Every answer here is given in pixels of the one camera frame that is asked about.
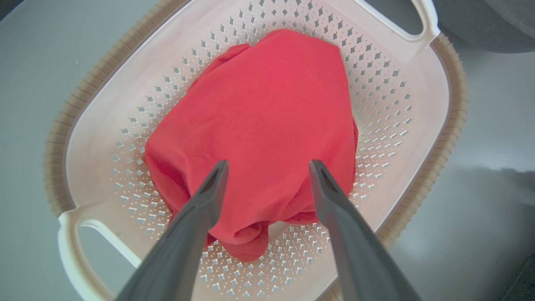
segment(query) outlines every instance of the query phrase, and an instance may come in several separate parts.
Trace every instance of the floor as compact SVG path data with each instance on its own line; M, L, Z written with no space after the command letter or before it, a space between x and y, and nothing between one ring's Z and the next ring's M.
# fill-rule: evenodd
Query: floor
M26 0L0 22L0 299L80 299L59 261L58 222L42 182L44 142L69 93L155 3ZM422 300L493 300L535 252L535 52L456 47L469 118L391 254ZM132 267L90 230L82 241L117 291Z

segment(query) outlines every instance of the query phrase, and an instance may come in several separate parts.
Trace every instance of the red cloth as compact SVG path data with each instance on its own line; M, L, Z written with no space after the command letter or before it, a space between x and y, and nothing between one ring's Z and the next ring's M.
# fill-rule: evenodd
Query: red cloth
M208 243L218 239L252 261L268 246L269 224L318 221L311 159L349 193L356 142L338 47L283 29L210 64L156 127L144 159L173 215L227 159L225 200Z

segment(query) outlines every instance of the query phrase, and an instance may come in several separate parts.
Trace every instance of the white handle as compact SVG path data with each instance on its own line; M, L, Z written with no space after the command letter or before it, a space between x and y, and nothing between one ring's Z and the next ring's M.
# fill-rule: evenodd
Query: white handle
M405 51L408 51L406 55L401 57L401 59L404 61L410 61L420 51L427 48L431 44L431 42L440 34L440 29L438 28L437 11L435 10L432 0L411 0L412 4L416 8L416 11L418 12L418 15L420 16L420 20L422 21L422 32L417 35L413 35L406 32L396 23L392 22L382 13L377 11L365 0L354 1L370 15L376 18L379 22L383 23L386 27L388 27L401 39L412 44L410 51L408 51L409 49L404 49Z
M69 212L63 212L58 219L59 255L75 290L87 301L112 301L113 293L91 268L83 253L78 233L79 221L73 221Z

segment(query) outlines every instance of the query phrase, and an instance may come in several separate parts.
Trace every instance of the white plastic basket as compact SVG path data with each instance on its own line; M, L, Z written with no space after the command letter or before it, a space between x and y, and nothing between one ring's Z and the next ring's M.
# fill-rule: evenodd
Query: white plastic basket
M452 80L445 59L430 47L440 34L437 15L431 0L413 4L423 23L419 35L406 33L363 0L157 5L80 84L50 134L47 186L61 223L61 259L77 292L85 300L113 299L83 254L78 227L98 230L134 266L165 230L170 215L141 160L152 130L215 57L283 27L340 47L360 132L350 199L379 230L411 184L423 187L415 179L432 151L449 147L437 146L452 113ZM455 56L444 49L447 59ZM443 164L447 154L441 156ZM405 216L391 218L408 222ZM390 228L398 233L396 227ZM201 259L193 300L314 300L337 277L328 232L320 224L273 225L268 250L252 263L237 261L217 242Z

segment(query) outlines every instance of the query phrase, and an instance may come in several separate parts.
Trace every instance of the gray fabric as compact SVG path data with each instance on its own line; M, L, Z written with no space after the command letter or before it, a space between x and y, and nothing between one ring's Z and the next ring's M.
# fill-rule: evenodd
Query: gray fabric
M485 2L511 25L535 38L534 0L485 0Z
M485 0L433 1L441 29L468 44L491 52L535 51L535 39L503 19Z

